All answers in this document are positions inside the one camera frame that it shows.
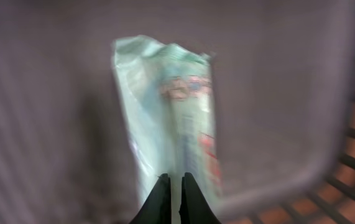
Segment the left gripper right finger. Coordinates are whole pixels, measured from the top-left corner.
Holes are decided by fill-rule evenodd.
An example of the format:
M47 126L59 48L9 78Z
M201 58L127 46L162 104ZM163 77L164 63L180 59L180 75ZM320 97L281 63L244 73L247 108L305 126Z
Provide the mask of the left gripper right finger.
M181 224L221 224L212 212L194 176L182 177L182 197L179 209Z

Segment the white teal snack packet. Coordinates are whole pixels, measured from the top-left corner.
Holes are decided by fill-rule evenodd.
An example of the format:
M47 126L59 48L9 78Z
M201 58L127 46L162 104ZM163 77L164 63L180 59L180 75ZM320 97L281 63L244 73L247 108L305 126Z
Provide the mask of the white teal snack packet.
M189 172L207 202L216 205L222 190L211 57L144 35L118 39L113 48L140 199L147 198L162 174L169 175L178 197L181 178Z

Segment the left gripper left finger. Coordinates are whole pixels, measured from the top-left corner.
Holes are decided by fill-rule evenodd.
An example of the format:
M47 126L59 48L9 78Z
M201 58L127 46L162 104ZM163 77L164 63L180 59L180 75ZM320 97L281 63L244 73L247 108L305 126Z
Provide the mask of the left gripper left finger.
M171 181L168 174L158 177L137 215L129 224L171 224Z

